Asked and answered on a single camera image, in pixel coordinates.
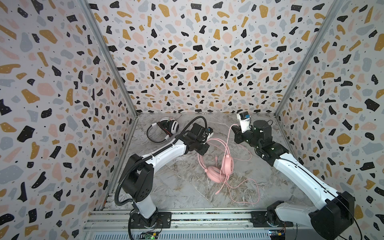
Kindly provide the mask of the white black headphones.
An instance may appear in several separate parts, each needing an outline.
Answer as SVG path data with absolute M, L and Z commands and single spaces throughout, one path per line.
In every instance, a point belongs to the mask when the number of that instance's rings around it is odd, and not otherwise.
M 155 126 L 159 127 L 166 134 L 164 139 L 161 141 L 152 140 L 149 136 L 151 129 L 154 128 Z M 179 130 L 178 121 L 176 121 L 175 119 L 172 119 L 172 118 L 163 118 L 160 121 L 151 124 L 149 126 L 149 128 L 147 129 L 146 135 L 147 135 L 147 138 L 151 142 L 156 143 L 156 144 L 162 144 L 162 143 L 166 142 L 170 137 L 175 135 L 178 132 L 178 130 Z

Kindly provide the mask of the pink headphones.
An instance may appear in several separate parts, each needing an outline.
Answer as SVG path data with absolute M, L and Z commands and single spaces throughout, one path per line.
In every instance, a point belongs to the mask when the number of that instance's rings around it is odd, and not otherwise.
M 224 146 L 224 156 L 222 159 L 221 167 L 218 166 L 206 166 L 203 160 L 203 156 L 198 154 L 198 162 L 200 166 L 204 169 L 207 177 L 215 183 L 226 183 L 230 177 L 230 175 L 234 171 L 234 159 L 231 155 L 230 148 L 228 146 L 228 142 L 225 142 L 218 138 L 209 139 L 209 141 L 219 142 Z

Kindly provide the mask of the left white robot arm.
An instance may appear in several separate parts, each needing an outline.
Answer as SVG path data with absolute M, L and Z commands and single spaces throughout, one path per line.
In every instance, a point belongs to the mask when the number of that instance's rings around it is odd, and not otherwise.
M 214 134 L 211 127 L 197 123 L 189 123 L 187 126 L 192 128 L 184 128 L 174 140 L 158 150 L 143 156 L 133 154 L 129 157 L 115 190 L 116 206 L 132 204 L 136 213 L 147 222 L 157 217 L 159 211 L 151 197 L 155 173 L 175 158 L 189 152 L 202 156 L 210 147 L 207 142 Z

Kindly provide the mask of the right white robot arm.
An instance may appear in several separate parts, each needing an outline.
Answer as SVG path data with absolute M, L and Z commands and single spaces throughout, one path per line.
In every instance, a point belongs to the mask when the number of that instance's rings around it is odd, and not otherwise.
M 289 178 L 313 203 L 313 207 L 276 201 L 268 206 L 267 223 L 292 222 L 314 229 L 323 239 L 334 240 L 355 223 L 355 198 L 339 192 L 307 170 L 283 145 L 273 141 L 267 121 L 245 120 L 232 125 L 236 144 L 246 143 L 271 167 Z

